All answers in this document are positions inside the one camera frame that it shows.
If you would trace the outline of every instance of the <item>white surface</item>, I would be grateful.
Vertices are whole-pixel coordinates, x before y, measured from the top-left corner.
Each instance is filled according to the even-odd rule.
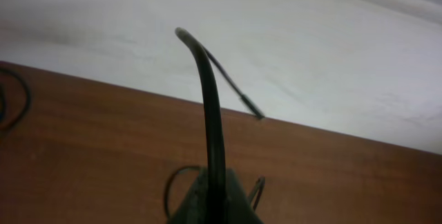
[[[442,153],[442,27],[372,3],[0,0],[0,24],[3,60],[201,102],[181,26],[271,118]]]

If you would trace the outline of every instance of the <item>cable end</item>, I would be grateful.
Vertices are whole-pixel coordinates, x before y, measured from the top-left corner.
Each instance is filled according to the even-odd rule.
[[[241,100],[259,120],[265,118],[264,113],[262,113],[262,111],[247,97],[247,95],[241,95]]]

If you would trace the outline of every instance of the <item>wooden surface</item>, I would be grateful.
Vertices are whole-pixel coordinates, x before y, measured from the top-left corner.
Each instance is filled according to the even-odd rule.
[[[12,64],[33,92],[0,143],[0,223],[164,223],[206,163],[201,104]],[[0,77],[18,109],[23,95]],[[223,110],[227,165],[267,177],[265,223],[442,223],[442,156]],[[174,184],[172,208],[194,174]]]

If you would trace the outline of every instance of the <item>wooden floor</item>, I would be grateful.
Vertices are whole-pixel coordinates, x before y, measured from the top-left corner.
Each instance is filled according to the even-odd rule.
[[[206,164],[201,104],[12,64],[33,92],[0,142],[0,223],[165,223],[162,191]],[[17,85],[2,76],[13,109]],[[222,111],[227,165],[267,177],[265,223],[442,223],[442,156]],[[178,178],[175,209],[195,174]]]

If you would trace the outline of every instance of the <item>wall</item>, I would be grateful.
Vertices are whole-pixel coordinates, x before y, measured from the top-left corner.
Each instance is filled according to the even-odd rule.
[[[201,102],[176,26],[271,118],[442,153],[441,25],[363,0],[0,0],[0,57]]]

